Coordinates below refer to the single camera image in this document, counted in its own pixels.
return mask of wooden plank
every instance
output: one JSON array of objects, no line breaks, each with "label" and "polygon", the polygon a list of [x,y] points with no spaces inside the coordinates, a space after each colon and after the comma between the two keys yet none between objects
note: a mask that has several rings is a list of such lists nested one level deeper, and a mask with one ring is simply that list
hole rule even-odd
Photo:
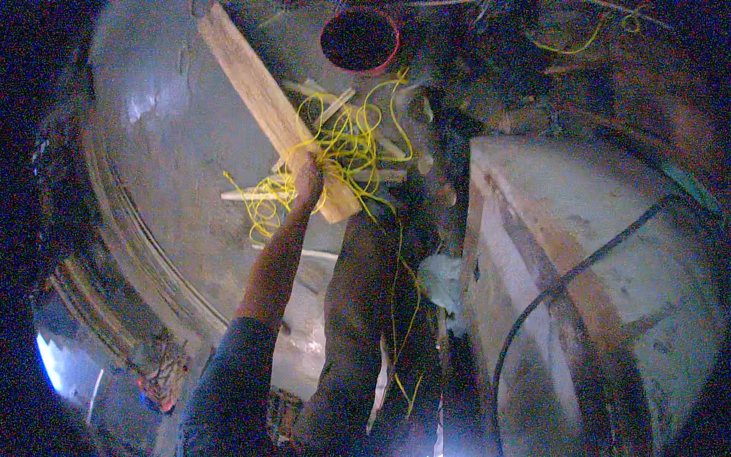
[{"label": "wooden plank", "polygon": [[254,192],[249,188],[242,190],[242,192],[238,190],[221,192],[221,200],[240,202],[244,200],[283,200],[289,197],[289,192]]},{"label": "wooden plank", "polygon": [[[261,130],[296,174],[306,154],[318,154],[319,147],[310,144],[292,150],[314,139],[287,96],[220,4],[215,3],[198,20],[198,31]],[[327,200],[320,213],[329,222],[340,222],[360,211],[360,202],[346,184],[326,176],[325,191]]]},{"label": "wooden plank", "polygon": [[[256,249],[257,251],[264,250],[264,246],[261,244],[252,244],[252,248]],[[324,251],[312,251],[310,249],[302,249],[302,255],[304,257],[312,257],[313,259],[323,259],[323,260],[337,260],[338,255],[333,254],[332,252],[324,252]]]}]

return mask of red pipe rim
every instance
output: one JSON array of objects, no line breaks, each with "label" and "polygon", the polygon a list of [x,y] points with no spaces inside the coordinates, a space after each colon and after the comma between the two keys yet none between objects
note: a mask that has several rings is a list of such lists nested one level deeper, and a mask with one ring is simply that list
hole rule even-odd
[{"label": "red pipe rim", "polygon": [[[391,30],[393,31],[394,38],[395,38],[395,41],[396,41],[396,43],[393,45],[393,51],[391,51],[391,54],[389,54],[389,56],[383,61],[383,63],[381,63],[377,67],[374,67],[374,68],[371,68],[371,69],[366,69],[366,70],[352,70],[352,69],[343,68],[340,65],[336,64],[335,62],[331,61],[327,57],[327,55],[325,55],[325,50],[322,49],[322,35],[325,33],[325,29],[327,28],[327,26],[331,22],[333,22],[335,19],[340,18],[343,14],[348,13],[348,12],[354,12],[354,11],[368,12],[368,13],[375,13],[375,14],[377,14],[381,18],[384,18],[386,20],[386,22],[388,22],[388,25],[391,27]],[[372,8],[372,7],[348,7],[346,9],[338,12],[338,14],[334,15],[333,17],[331,17],[330,20],[328,20],[325,23],[325,25],[322,27],[322,30],[320,32],[320,51],[322,52],[323,55],[325,55],[325,58],[327,59],[327,61],[329,61],[331,64],[335,65],[336,67],[338,67],[339,69],[341,69],[341,70],[343,70],[345,72],[354,73],[356,75],[374,75],[375,76],[375,75],[382,74],[386,70],[386,67],[388,67],[389,64],[393,61],[393,58],[395,57],[396,53],[398,52],[398,50],[400,48],[401,48],[401,31],[398,29],[398,24],[385,11],[379,10],[377,8]]]}]

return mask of human hand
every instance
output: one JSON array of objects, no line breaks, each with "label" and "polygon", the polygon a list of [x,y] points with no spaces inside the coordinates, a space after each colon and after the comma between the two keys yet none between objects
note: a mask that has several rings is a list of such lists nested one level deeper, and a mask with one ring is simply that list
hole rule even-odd
[{"label": "human hand", "polygon": [[307,160],[302,164],[295,178],[297,197],[293,207],[312,212],[322,194],[325,175],[322,168],[315,163],[312,155],[307,153],[306,156]]}]

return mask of wire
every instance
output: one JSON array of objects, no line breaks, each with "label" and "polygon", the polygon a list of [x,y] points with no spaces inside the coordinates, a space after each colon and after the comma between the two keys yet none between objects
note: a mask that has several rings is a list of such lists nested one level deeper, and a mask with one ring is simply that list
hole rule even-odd
[{"label": "wire", "polygon": [[[640,19],[648,20],[665,29],[674,30],[673,27],[668,26],[666,23],[660,22],[659,20],[653,19],[650,16],[642,14],[643,10],[646,10],[649,7],[651,7],[651,5],[649,3],[642,3],[642,4],[638,5],[636,8],[634,8],[633,10],[629,10],[625,7],[620,7],[618,5],[615,5],[613,3],[608,3],[606,1],[600,1],[600,0],[587,0],[587,1],[589,1],[592,4],[599,5],[601,7],[606,7],[606,8],[610,8],[613,10],[628,13],[626,16],[622,17],[622,19],[620,21],[620,25],[625,31],[627,31],[630,34],[639,34],[642,31]],[[602,28],[606,24],[606,21],[607,21],[607,16],[602,13],[599,16],[599,22],[596,25],[596,28],[594,29],[594,33],[589,37],[589,39],[586,41],[586,43],[584,43],[584,45],[582,45],[581,47],[574,49],[574,50],[563,50],[563,49],[559,49],[559,48],[552,48],[549,45],[544,45],[543,43],[538,41],[533,36],[533,34],[531,34],[528,31],[525,32],[525,35],[531,43],[533,43],[540,49],[549,50],[552,53],[561,54],[563,56],[574,56],[574,55],[586,50],[589,46],[591,46],[591,44],[596,40],[596,37],[599,35],[599,32],[602,30]]]},{"label": "wire", "polygon": [[604,7],[604,8],[608,8],[610,10],[615,10],[615,11],[626,13],[627,16],[625,16],[624,19],[634,17],[636,19],[642,19],[642,20],[646,20],[648,22],[652,22],[653,24],[655,24],[659,27],[662,27],[663,29],[673,30],[673,31],[675,30],[674,27],[662,22],[661,20],[657,20],[655,18],[652,18],[651,16],[640,13],[641,10],[643,10],[645,8],[649,8],[651,6],[649,3],[641,4],[639,7],[635,8],[634,10],[631,10],[630,8],[622,7],[620,5],[610,3],[608,1],[603,1],[603,0],[585,0],[585,1],[587,1],[588,3],[591,3],[591,4],[595,4],[599,7]]},{"label": "wire", "polygon": [[569,284],[576,276],[580,275],[582,272],[584,272],[587,268],[591,267],[594,263],[598,262],[602,258],[604,258],[607,254],[609,254],[614,248],[616,248],[620,243],[625,241],[627,238],[632,236],[635,232],[637,232],[647,221],[655,217],[660,211],[664,211],[668,209],[672,204],[682,204],[690,209],[692,209],[695,212],[699,212],[697,205],[691,204],[687,198],[678,195],[678,194],[670,194],[666,197],[664,197],[662,200],[660,200],[658,203],[650,207],[640,218],[630,224],[626,229],[622,230],[616,237],[612,238],[609,242],[607,242],[604,246],[597,249],[592,255],[584,259],[582,262],[580,262],[578,265],[576,265],[574,268],[569,270],[567,273],[565,273],[563,276],[557,278],[557,280],[554,281],[554,283],[541,292],[532,302],[529,304],[525,310],[520,314],[519,318],[516,319],[516,321],[513,323],[512,327],[510,328],[510,332],[507,334],[507,337],[505,338],[505,341],[503,343],[503,347],[500,350],[500,354],[498,356],[497,363],[495,365],[495,371],[493,373],[493,383],[492,383],[492,392],[491,392],[491,423],[492,427],[495,433],[495,440],[498,448],[498,455],[502,456],[503,454],[503,445],[502,445],[502,438],[500,436],[500,422],[499,422],[499,406],[498,406],[498,387],[500,386],[500,375],[502,373],[503,365],[505,363],[505,358],[507,356],[507,351],[510,348],[510,345],[515,339],[515,336],[518,334],[518,331],[520,330],[520,327],[523,326],[523,323],[528,319],[528,316],[531,315],[533,311],[535,311],[538,306],[549,296],[557,298],[558,296],[565,293],[566,285]]},{"label": "wire", "polygon": [[586,50],[586,48],[591,46],[591,43],[593,43],[594,40],[596,40],[596,37],[599,35],[599,31],[602,30],[602,27],[604,27],[605,23],[606,23],[606,17],[605,17],[605,15],[602,14],[599,16],[599,22],[596,25],[596,28],[594,29],[594,33],[591,34],[591,36],[586,41],[586,43],[584,43],[581,47],[579,47],[577,49],[572,49],[572,50],[563,50],[563,49],[558,49],[558,48],[552,48],[551,46],[544,45],[543,43],[539,42],[537,39],[535,39],[533,37],[533,35],[530,32],[526,31],[525,34],[526,34],[526,37],[528,38],[528,40],[540,49],[549,50],[552,53],[561,54],[563,56],[573,56],[573,55],[576,55],[576,54]]}]

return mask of person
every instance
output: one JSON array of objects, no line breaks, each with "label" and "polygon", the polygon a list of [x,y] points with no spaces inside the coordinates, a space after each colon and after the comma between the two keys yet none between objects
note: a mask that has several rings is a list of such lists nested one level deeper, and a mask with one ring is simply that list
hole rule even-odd
[{"label": "person", "polygon": [[265,432],[277,331],[322,187],[322,171],[310,158],[295,180],[292,210],[254,263],[235,318],[183,411],[180,457],[375,455],[378,442],[365,432],[382,331],[391,329],[384,305],[398,262],[398,227],[393,217],[376,222],[365,211],[349,218],[325,295],[325,365],[317,391],[295,422],[289,447],[274,447]]}]

